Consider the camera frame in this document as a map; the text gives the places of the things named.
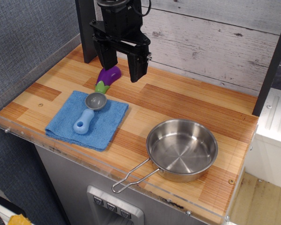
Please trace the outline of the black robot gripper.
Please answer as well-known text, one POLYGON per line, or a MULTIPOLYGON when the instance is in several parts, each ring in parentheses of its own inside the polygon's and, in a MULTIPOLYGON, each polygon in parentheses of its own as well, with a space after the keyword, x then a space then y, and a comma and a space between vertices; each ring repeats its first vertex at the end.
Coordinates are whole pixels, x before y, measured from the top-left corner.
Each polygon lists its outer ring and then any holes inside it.
POLYGON ((139 0, 98 0, 102 21, 93 20, 93 42, 100 63, 105 70, 114 67, 117 52, 127 55, 130 80, 137 82, 147 74, 149 38, 141 32, 143 17, 139 0))

